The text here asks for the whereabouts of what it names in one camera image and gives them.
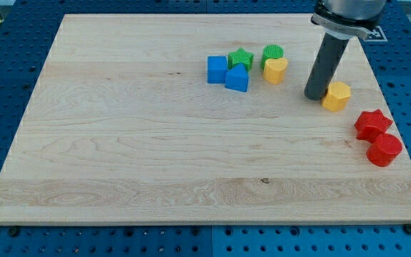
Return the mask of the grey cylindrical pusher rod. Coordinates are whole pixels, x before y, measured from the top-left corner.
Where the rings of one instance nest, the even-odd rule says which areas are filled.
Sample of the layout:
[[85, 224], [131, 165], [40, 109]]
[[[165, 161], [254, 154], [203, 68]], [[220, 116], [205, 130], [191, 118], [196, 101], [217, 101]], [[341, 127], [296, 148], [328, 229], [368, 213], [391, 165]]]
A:
[[348, 41], [348, 39], [338, 39], [328, 33], [324, 35], [304, 89], [304, 94], [308, 99], [319, 101], [326, 95]]

